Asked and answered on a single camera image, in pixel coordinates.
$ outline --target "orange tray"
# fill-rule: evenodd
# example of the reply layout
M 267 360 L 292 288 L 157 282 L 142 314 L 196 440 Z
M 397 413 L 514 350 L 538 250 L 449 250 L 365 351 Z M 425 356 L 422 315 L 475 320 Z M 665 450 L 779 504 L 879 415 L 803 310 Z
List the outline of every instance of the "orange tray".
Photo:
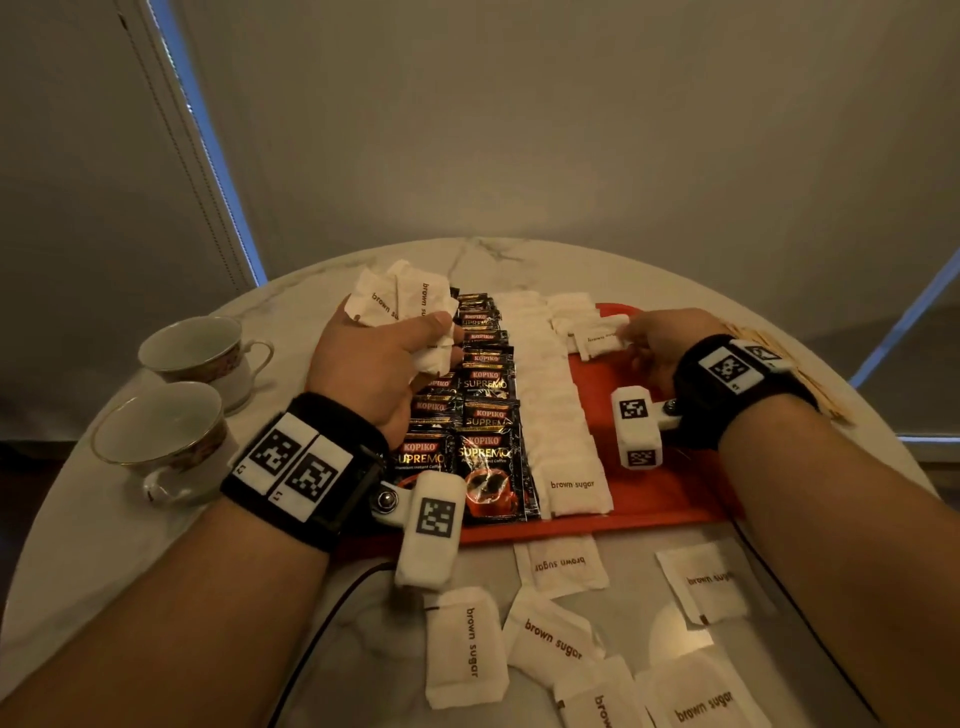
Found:
M 598 303 L 602 316 L 633 315 L 638 309 L 622 303 Z M 596 442 L 613 497 L 613 510 L 606 516 L 563 516 L 551 521 L 496 523 L 464 527 L 461 544 L 524 541 L 551 536 L 571 536 L 626 528 L 725 521 L 720 497 L 736 515 L 742 508 L 724 475 L 716 452 L 664 448 L 663 465 L 652 471 L 629 471 L 620 465 L 613 429 L 610 394 L 617 387 L 644 384 L 631 369 L 628 352 L 607 354 L 589 362 L 573 354 L 570 374 L 580 393 L 590 434 Z M 654 400 L 663 397 L 652 391 Z M 523 403 L 520 403 L 520 419 Z M 402 533 L 345 537 L 338 555 L 364 558 L 399 552 Z

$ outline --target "white teacup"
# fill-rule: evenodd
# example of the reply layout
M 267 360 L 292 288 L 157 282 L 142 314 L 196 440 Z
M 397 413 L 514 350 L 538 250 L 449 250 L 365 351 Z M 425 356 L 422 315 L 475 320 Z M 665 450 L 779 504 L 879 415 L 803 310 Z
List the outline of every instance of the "white teacup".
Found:
M 140 363 L 164 381 L 201 381 L 216 389 L 228 413 L 250 398 L 253 379 L 274 358 L 269 341 L 241 341 L 243 327 L 229 316 L 184 319 L 151 336 L 140 345 Z M 254 344 L 267 348 L 267 358 L 251 369 L 246 354 Z
M 217 390 L 182 381 L 112 410 L 94 429 L 90 448 L 104 462 L 142 476 L 148 501 L 173 505 L 216 495 L 237 444 Z

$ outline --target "black wristband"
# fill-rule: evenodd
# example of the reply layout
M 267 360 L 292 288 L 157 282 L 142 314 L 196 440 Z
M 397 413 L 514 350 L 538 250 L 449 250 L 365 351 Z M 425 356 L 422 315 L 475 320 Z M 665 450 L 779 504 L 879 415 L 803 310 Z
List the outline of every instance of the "black wristband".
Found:
M 257 433 L 220 490 L 259 519 L 330 552 L 347 516 L 379 482 L 387 454 L 376 427 L 307 392 Z
M 673 383 L 682 415 L 678 435 L 687 447 L 716 449 L 737 415 L 774 395 L 791 394 L 818 409 L 816 398 L 796 377 L 769 372 L 754 356 L 728 346 L 733 338 L 708 336 L 690 347 L 677 365 Z

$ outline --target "white marble surface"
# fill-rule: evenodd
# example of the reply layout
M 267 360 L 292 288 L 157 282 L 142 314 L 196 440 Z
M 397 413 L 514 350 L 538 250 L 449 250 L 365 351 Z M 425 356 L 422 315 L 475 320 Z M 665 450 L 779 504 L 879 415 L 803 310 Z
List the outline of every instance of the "white marble surface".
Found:
M 596 301 L 641 308 L 701 306 L 730 321 L 773 331 L 802 366 L 846 400 L 857 426 L 849 436 L 876 457 L 929 489 L 920 467 L 874 410 L 798 342 L 743 306 L 688 279 L 618 255 L 531 240 L 448 238 L 386 246 L 345 255 L 274 280 L 220 309 L 238 316 L 244 335 L 276 344 L 250 405 L 229 419 L 244 442 L 301 388 L 316 339 L 335 305 L 364 265 L 405 257 L 448 273 L 464 291 L 586 290 Z M 133 378 L 105 410 L 158 383 Z M 95 615 L 192 522 L 196 512 L 164 512 L 142 500 L 125 471 L 98 461 L 89 431 L 43 503 L 17 566 L 0 634 L 0 695 Z M 873 725 L 799 618 L 776 590 L 774 618 L 738 620 L 688 632 L 654 559 L 656 550 L 710 540 L 724 524 L 645 529 L 597 538 L 611 577 L 601 592 L 571 595 L 563 606 L 591 619 L 633 671 L 711 639 L 722 644 L 775 725 Z M 318 622 L 365 565 L 331 574 Z M 502 615 L 519 586 L 508 546 L 466 549 L 455 574 L 482 584 Z M 392 592 L 390 577 L 374 576 L 350 599 L 318 646 L 288 704 L 286 724 L 307 726 L 560 725 L 545 690 L 511 670 L 502 703 L 431 712 L 423 697 L 423 616 L 419 600 Z

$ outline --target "wire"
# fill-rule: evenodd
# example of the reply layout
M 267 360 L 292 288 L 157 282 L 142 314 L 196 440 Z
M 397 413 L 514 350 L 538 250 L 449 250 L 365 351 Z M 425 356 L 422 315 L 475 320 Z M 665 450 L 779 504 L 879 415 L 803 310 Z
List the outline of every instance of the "wire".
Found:
M 820 648 L 824 651 L 827 657 L 829 657 L 830 661 L 833 663 L 833 666 L 837 668 L 837 671 L 840 672 L 840 676 L 843 677 L 844 681 L 848 686 L 850 686 L 850 689 L 853 691 L 853 693 L 860 699 L 860 702 L 863 703 L 863 706 L 870 711 L 871 716 L 876 718 L 876 720 L 879 720 L 879 717 L 874 712 L 873 707 L 869 702 L 867 702 L 867 698 L 864 697 L 862 692 L 860 692 L 860 688 L 856 686 L 852 678 L 847 674 L 847 671 L 844 670 L 840 663 L 837 662 L 837 659 L 833 657 L 833 653 L 829 651 L 827 646 L 824 644 L 824 641 L 820 638 L 820 635 L 817 634 L 817 630 L 815 630 L 813 625 L 810 624 L 810 620 L 806 618 L 804 610 L 800 608 L 800 605 L 793 598 L 793 595 L 787 591 L 787 588 L 783 585 L 783 582 L 780 581 L 780 578 L 777 576 L 771 566 L 767 564 L 766 559 L 760 555 L 760 552 L 756 549 L 756 546 L 754 546 L 753 542 L 747 538 L 747 534 L 743 532 L 743 528 L 740 527 L 740 524 L 737 522 L 736 516 L 730 510 L 730 507 L 726 502 L 724 502 L 724 500 L 720 497 L 720 494 L 713 489 L 713 486 L 709 484 L 706 479 L 704 479 L 704 483 L 707 486 L 707 490 L 710 491 L 710 494 L 713 496 L 713 499 L 716 500 L 720 505 L 720 509 L 724 512 L 727 520 L 732 524 L 733 530 L 736 531 L 736 535 L 740 537 L 740 541 L 742 541 L 743 545 L 746 546 L 752 554 L 754 554 L 754 558 L 760 562 L 760 565 L 763 566 L 763 569 L 770 575 L 770 578 L 774 580 L 774 583 L 777 584 L 778 589 L 780 589 L 787 601 L 790 602 L 790 606 L 792 606 L 794 610 L 796 610 L 797 614 L 800 615 L 800 619 L 803 620 L 804 625 L 806 625 L 806 629 L 813 636 L 813 639 L 816 640 L 817 644 L 820 645 Z
M 317 643 L 324 635 L 326 628 L 330 626 L 333 618 L 337 616 L 337 612 L 339 612 L 340 608 L 344 606 L 344 602 L 349 599 L 349 596 L 353 594 L 353 592 L 356 591 L 356 588 L 363 584 L 369 576 L 373 576 L 378 571 L 394 570 L 396 570 L 396 563 L 392 561 L 387 561 L 383 564 L 377 564 L 375 567 L 370 567 L 360 574 L 353 581 L 353 583 L 347 587 L 347 590 L 340 595 L 340 598 L 337 599 L 337 603 L 333 605 L 333 609 L 330 610 L 330 613 L 326 616 L 326 619 L 324 619 L 324 623 L 320 625 L 320 629 L 317 630 L 317 633 L 313 636 L 313 639 L 310 640 L 310 644 L 306 646 L 306 649 L 303 651 L 303 654 L 300 657 L 300 661 L 297 663 L 297 666 L 294 667 L 294 671 L 287 680 L 287 684 L 283 687 L 283 692 L 280 694 L 280 699 L 276 702 L 276 707 L 274 708 L 273 714 L 270 716 L 270 721 L 267 723 L 267 728 L 275 728 L 276 722 L 280 720 L 280 714 L 283 713 L 283 706 L 286 704 L 287 698 L 290 697 L 290 693 L 297 684 L 297 678 L 299 678 L 300 673 L 303 672 L 303 668 L 310 659 L 310 655 L 313 654 L 313 648 L 317 646 Z

